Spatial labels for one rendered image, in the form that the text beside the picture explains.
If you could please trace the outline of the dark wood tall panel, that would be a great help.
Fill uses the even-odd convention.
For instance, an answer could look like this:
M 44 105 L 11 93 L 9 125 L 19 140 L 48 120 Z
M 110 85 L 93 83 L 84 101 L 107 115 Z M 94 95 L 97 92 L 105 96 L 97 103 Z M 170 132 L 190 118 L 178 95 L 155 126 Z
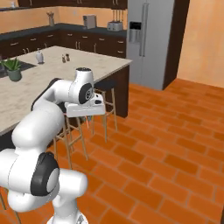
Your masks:
M 177 77 L 189 4 L 190 0 L 174 1 L 163 89 L 166 89 Z

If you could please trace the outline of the tools in grey pot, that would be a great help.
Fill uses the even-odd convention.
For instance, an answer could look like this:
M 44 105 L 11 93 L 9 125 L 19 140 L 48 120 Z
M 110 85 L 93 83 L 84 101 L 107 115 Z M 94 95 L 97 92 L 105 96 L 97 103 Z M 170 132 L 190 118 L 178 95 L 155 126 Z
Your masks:
M 49 25 L 54 26 L 54 13 L 49 11 L 46 13 L 46 15 L 48 16 L 49 19 Z

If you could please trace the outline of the silver box appliance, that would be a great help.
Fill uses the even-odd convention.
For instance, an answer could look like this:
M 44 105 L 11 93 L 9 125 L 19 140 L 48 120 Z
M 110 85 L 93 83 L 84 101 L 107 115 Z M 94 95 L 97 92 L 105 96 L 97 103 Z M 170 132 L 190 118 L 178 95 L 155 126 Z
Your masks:
M 85 29 L 93 29 L 96 27 L 96 15 L 84 15 L 83 24 Z

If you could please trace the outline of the dark wood base cupboards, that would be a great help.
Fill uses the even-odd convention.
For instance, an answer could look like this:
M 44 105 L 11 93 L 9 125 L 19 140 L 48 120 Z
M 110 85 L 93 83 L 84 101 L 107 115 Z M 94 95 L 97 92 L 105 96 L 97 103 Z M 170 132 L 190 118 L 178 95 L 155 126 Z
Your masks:
M 7 59 L 50 46 L 62 46 L 126 58 L 126 38 L 124 36 L 69 30 L 42 31 L 0 38 L 0 55 Z

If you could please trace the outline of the silver double-door fridge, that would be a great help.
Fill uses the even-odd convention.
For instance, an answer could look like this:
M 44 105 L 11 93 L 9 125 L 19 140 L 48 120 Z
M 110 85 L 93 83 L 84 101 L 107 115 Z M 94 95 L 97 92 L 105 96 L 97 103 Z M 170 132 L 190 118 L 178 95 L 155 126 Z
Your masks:
M 174 0 L 128 0 L 129 81 L 163 89 Z

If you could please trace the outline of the silver toaster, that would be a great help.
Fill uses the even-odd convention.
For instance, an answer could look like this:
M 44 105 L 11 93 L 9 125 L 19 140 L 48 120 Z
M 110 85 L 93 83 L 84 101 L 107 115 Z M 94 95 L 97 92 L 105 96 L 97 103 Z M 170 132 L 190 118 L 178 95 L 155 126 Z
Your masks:
M 123 23 L 119 21 L 108 22 L 107 29 L 112 32 L 119 32 L 123 30 Z

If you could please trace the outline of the dark wood wall cupboards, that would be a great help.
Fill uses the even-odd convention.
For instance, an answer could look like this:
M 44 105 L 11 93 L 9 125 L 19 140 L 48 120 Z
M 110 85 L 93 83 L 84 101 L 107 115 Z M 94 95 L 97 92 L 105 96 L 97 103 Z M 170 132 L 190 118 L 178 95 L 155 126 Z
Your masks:
M 126 10 L 128 0 L 17 0 L 19 7 L 70 6 Z

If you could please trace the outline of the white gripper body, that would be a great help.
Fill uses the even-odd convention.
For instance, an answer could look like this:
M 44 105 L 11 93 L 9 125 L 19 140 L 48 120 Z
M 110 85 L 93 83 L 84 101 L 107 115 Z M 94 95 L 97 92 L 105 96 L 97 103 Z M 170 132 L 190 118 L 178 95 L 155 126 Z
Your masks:
M 89 106 L 79 105 L 74 103 L 65 103 L 66 115 L 68 117 L 81 117 L 81 116 L 97 116 L 104 115 L 106 113 L 105 105 L 91 104 Z

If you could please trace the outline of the green plant in grey pot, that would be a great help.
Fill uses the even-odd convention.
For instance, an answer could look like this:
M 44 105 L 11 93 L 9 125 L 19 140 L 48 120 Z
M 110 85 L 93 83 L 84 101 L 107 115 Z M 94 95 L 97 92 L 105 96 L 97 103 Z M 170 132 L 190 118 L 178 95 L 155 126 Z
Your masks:
M 21 65 L 18 58 L 3 60 L 1 64 L 6 68 L 6 73 L 11 81 L 20 81 L 22 79 Z

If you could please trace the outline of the hanging tools on rail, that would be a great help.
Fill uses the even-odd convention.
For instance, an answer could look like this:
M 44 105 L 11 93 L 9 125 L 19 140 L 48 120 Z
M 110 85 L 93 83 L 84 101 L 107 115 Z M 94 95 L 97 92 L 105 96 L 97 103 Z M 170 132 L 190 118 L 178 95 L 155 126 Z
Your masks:
M 113 21 L 122 22 L 123 21 L 123 11 L 122 10 L 112 10 L 113 12 Z

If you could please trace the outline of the dark wall shelf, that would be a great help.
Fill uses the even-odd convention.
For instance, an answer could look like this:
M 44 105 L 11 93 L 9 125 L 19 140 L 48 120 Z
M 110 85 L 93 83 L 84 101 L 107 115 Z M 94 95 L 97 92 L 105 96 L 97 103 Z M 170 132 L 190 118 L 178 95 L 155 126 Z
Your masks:
M 21 10 L 21 7 L 0 7 L 0 12 L 2 11 L 17 11 Z

